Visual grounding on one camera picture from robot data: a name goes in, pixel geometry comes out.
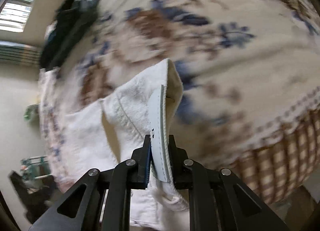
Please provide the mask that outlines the white pants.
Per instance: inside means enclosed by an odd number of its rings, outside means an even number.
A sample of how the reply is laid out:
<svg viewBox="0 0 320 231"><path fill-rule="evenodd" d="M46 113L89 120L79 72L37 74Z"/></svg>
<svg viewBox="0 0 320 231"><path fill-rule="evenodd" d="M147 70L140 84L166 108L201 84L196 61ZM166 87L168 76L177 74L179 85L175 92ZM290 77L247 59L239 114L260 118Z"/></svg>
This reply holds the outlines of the white pants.
<svg viewBox="0 0 320 231"><path fill-rule="evenodd" d="M189 204L173 185L168 153L169 129L182 99L182 83L173 62L163 60L143 70L109 96L81 106L75 87L62 96L60 122L61 178L67 191L91 168L114 168L131 157L151 132L151 123L161 122L163 143L155 152L163 160L165 181L158 174L150 176L145 190L131 193L130 224L155 230L188 230Z"/></svg>

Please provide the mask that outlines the red checked bed sheet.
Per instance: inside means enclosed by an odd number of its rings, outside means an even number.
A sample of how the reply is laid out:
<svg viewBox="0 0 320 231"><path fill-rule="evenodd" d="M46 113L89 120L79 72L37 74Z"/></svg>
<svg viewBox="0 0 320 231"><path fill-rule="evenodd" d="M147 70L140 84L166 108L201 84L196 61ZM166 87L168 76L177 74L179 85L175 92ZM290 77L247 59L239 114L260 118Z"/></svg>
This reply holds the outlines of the red checked bed sheet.
<svg viewBox="0 0 320 231"><path fill-rule="evenodd" d="M260 148L250 148L229 168L267 204L287 198L319 166L319 107L263 138Z"/></svg>

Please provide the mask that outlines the teal white storage rack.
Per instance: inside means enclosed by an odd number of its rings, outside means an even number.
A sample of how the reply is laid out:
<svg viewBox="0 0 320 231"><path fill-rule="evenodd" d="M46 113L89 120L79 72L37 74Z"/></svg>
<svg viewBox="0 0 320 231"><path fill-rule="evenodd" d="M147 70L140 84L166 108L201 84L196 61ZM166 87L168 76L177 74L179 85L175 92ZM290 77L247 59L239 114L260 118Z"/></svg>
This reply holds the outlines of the teal white storage rack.
<svg viewBox="0 0 320 231"><path fill-rule="evenodd" d="M46 156L29 157L21 160L20 169L24 181L33 182L51 175Z"/></svg>

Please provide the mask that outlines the green plastic bag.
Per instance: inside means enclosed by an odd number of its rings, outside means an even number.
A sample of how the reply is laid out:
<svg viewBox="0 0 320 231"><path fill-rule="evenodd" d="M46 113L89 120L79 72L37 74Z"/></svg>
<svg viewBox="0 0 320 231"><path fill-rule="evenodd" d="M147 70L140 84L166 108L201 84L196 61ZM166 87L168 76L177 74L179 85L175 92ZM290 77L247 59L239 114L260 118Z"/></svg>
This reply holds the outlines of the green plastic bag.
<svg viewBox="0 0 320 231"><path fill-rule="evenodd" d="M39 104L29 105L24 113L24 120L27 122L32 122L39 118Z"/></svg>

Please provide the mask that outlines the floral fleece bed blanket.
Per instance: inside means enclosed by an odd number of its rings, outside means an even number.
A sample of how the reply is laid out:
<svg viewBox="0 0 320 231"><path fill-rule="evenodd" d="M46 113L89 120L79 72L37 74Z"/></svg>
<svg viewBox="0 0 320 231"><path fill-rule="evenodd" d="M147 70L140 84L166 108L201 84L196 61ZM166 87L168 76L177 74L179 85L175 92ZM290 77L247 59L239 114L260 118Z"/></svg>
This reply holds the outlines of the floral fleece bed blanket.
<svg viewBox="0 0 320 231"><path fill-rule="evenodd" d="M99 0L63 65L40 71L41 133L59 188L63 94L75 87L89 105L166 59L182 83L169 134L204 166L229 166L319 107L318 1Z"/></svg>

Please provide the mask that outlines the dark teal plush blanket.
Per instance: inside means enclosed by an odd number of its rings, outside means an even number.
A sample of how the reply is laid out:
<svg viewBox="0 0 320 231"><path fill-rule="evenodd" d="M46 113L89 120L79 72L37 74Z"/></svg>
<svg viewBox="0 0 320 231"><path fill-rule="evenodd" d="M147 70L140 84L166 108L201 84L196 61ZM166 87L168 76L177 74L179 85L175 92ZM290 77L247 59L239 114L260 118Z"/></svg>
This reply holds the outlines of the dark teal plush blanket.
<svg viewBox="0 0 320 231"><path fill-rule="evenodd" d="M99 0L65 0L56 11L56 26L40 56L40 67L61 67L69 53L98 18Z"/></svg>

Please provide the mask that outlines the window with white frame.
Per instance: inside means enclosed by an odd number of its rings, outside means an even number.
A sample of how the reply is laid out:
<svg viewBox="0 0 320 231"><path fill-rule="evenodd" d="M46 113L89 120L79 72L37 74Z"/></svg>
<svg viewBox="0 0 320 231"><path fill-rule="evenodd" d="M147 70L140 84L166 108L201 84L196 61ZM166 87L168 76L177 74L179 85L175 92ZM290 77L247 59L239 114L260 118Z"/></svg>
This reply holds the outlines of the window with white frame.
<svg viewBox="0 0 320 231"><path fill-rule="evenodd" d="M1 30L23 32L34 0L8 0L1 10Z"/></svg>

